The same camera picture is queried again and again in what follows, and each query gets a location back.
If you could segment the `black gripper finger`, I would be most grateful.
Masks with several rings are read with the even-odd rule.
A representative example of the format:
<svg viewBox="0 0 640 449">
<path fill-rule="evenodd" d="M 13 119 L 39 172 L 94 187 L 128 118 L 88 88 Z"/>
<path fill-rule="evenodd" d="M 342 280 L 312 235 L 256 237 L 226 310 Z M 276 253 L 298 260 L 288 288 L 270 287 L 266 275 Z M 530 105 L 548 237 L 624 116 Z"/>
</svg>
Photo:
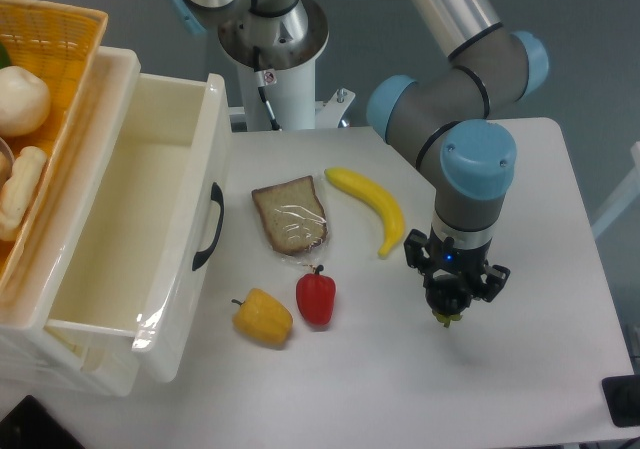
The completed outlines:
<svg viewBox="0 0 640 449">
<path fill-rule="evenodd" d="M 416 269 L 425 282 L 431 278 L 429 244 L 429 237 L 417 229 L 412 229 L 403 243 L 407 265 Z"/>
<path fill-rule="evenodd" d="M 484 265 L 479 275 L 474 275 L 470 281 L 473 299 L 491 303 L 505 287 L 511 271 L 500 265 Z"/>
</svg>

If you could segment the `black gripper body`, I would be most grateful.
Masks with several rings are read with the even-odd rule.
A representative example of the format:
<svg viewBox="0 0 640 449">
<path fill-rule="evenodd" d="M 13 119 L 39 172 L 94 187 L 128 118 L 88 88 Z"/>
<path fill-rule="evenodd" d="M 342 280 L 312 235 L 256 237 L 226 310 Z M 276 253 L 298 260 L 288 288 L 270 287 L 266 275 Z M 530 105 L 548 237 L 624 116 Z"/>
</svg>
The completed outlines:
<svg viewBox="0 0 640 449">
<path fill-rule="evenodd" d="M 488 251 L 489 242 L 458 247 L 454 238 L 431 232 L 424 248 L 424 286 L 435 289 L 451 284 L 459 289 L 478 289 L 486 274 Z"/>
</svg>

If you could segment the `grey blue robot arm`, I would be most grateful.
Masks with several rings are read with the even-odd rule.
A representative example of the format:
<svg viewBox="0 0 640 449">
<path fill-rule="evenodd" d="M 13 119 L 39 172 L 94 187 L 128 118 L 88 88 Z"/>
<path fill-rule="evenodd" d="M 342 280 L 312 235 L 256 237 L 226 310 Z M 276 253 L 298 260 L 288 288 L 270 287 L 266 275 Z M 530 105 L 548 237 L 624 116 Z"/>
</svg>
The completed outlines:
<svg viewBox="0 0 640 449">
<path fill-rule="evenodd" d="M 315 129 L 315 62 L 329 35 L 313 0 L 171 0 L 193 33 L 214 30 L 235 63 L 251 131 Z M 516 146 L 493 111 L 546 79 L 544 45 L 506 31 L 488 0 L 412 0 L 450 63 L 435 82 L 393 76 L 372 93 L 366 118 L 435 188 L 428 233 L 412 230 L 407 263 L 429 306 L 447 316 L 491 301 L 510 272 L 487 254 Z"/>
</svg>

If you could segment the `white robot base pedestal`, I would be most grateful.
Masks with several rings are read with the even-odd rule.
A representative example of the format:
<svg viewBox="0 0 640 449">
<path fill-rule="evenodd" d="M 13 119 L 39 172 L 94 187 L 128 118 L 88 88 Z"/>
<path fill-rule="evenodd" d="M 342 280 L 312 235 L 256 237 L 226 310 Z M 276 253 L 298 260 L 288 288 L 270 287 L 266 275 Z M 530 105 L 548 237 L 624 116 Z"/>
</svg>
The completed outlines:
<svg viewBox="0 0 640 449">
<path fill-rule="evenodd" d="M 316 61 L 329 40 L 324 11 L 313 0 L 297 0 L 286 13 L 248 12 L 218 29 L 235 64 L 246 130 L 296 131 L 346 127 L 355 93 L 338 88 L 316 98 Z"/>
</svg>

